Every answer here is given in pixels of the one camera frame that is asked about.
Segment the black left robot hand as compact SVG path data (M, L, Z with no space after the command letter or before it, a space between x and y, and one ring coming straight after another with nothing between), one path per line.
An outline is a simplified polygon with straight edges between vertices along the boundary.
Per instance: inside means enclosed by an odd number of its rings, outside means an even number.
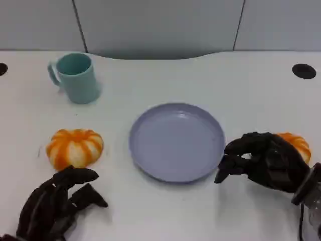
M22 240L65 240L79 212L108 203L92 187L99 175L69 166L36 188L22 208L16 236Z

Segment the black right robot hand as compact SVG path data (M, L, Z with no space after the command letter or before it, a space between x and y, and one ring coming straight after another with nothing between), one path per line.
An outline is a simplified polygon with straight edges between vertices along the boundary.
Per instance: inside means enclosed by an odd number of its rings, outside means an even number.
M229 175L246 174L264 187L295 193L309 170L301 154L282 137L252 132L225 147L214 182L219 184Z

